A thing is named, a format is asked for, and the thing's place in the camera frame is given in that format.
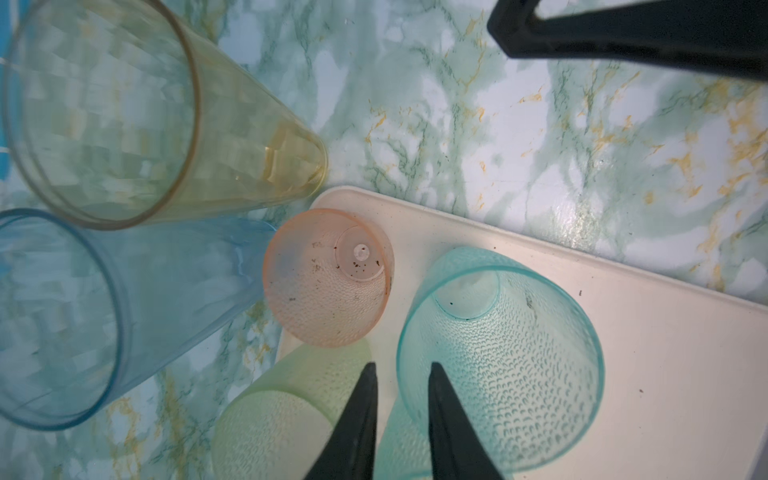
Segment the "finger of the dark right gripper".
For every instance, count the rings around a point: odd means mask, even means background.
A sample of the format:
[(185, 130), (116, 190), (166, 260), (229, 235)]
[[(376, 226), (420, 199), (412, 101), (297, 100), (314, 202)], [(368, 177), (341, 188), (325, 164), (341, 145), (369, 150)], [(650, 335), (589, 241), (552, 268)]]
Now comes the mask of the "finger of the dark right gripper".
[(500, 1), (487, 28), (512, 59), (602, 59), (749, 80), (767, 78), (767, 3), (651, 1), (543, 19)]

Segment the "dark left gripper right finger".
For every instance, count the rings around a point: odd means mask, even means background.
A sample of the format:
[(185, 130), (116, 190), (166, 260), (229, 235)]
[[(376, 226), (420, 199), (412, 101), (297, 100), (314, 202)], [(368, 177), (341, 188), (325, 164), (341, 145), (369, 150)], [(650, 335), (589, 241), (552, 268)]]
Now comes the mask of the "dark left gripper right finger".
[(434, 479), (502, 479), (473, 429), (443, 366), (428, 382), (429, 442)]

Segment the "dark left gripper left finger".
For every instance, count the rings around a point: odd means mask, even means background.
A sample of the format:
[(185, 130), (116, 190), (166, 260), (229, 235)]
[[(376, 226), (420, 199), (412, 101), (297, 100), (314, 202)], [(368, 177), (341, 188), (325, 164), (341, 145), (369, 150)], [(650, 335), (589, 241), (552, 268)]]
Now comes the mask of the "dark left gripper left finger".
[(377, 418), (376, 365), (369, 362), (362, 369), (326, 446), (305, 479), (372, 479)]

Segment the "light green textured cup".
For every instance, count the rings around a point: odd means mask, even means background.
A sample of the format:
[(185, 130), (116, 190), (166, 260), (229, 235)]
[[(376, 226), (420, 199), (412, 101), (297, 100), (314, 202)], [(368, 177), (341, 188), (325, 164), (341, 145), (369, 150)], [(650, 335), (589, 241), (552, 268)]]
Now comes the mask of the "light green textured cup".
[(302, 479), (341, 416), (369, 343), (322, 348), (303, 344), (235, 398), (215, 425), (217, 479)]

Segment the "teal textured cup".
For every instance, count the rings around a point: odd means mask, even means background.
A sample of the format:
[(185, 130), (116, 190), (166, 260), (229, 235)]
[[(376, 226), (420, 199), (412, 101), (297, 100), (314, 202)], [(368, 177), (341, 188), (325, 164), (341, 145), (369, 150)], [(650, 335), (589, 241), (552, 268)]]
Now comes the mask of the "teal textured cup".
[(578, 443), (605, 384), (601, 345), (581, 306), (549, 279), (478, 247), (453, 249), (429, 268), (399, 338), (398, 397), (427, 438), (433, 362), (507, 476)]
[(401, 397), (389, 415), (376, 451), (374, 479), (432, 479), (429, 440), (410, 418)]

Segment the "pink textured cup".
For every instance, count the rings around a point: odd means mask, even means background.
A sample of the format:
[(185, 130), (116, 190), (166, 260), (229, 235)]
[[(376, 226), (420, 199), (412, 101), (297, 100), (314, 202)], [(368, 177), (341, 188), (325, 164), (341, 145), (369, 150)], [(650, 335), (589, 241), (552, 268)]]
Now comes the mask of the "pink textured cup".
[(266, 303), (300, 341), (348, 345), (383, 315), (394, 269), (393, 247), (376, 223), (342, 210), (311, 209), (285, 222), (268, 245)]

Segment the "yellow clear tall glass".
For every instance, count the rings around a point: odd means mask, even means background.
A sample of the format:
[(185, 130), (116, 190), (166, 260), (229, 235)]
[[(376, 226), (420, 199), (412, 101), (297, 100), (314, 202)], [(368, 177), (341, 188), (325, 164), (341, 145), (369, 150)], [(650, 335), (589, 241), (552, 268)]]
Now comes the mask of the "yellow clear tall glass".
[(327, 177), (321, 139), (159, 1), (34, 1), (5, 60), (11, 158), (82, 227), (267, 208)]

